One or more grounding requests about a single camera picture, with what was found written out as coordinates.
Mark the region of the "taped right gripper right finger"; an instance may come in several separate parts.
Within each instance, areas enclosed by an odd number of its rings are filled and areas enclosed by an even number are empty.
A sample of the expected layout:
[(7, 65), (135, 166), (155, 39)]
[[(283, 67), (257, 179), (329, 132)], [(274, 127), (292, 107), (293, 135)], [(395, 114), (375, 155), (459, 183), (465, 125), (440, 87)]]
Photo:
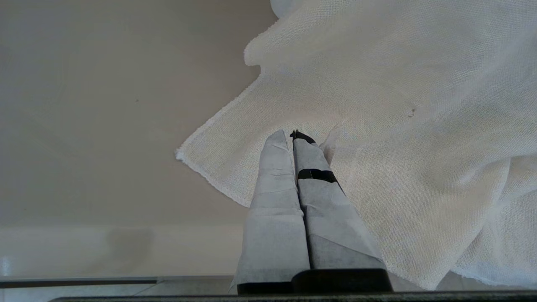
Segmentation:
[(386, 270), (375, 239), (345, 195), (320, 146), (297, 130), (290, 137), (311, 267)]

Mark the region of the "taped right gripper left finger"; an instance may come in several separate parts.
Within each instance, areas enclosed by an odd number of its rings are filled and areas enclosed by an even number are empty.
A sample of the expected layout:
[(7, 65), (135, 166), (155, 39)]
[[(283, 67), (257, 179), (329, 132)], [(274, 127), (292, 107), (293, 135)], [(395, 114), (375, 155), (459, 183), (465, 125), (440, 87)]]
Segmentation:
[(238, 294), (291, 294), (310, 270), (304, 214), (283, 130), (263, 144), (232, 288)]

